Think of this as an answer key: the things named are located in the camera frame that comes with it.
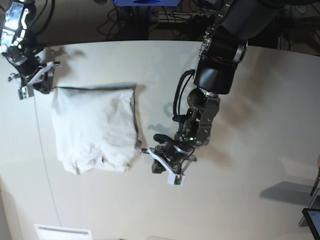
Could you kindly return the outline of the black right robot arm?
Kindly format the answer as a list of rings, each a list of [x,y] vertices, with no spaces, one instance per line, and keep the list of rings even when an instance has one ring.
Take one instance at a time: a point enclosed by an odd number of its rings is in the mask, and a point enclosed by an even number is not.
[[[4,11],[4,23],[0,35],[0,54],[15,69],[7,80],[18,84],[21,99],[34,95],[34,91],[49,94],[52,85],[49,75],[59,62],[41,60],[39,54],[45,49],[37,43],[31,31],[36,17],[34,0],[11,0]]]

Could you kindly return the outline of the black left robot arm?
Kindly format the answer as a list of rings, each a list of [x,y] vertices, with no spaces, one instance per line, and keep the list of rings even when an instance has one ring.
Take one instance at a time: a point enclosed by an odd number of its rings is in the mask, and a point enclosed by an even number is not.
[[[227,95],[243,60],[248,40],[258,35],[284,8],[284,0],[234,0],[221,20],[206,31],[197,67],[180,77],[173,101],[174,137],[155,134],[157,146],[144,150],[153,158],[152,172],[182,177],[196,161],[194,152],[206,146],[212,123],[220,109],[220,95]]]

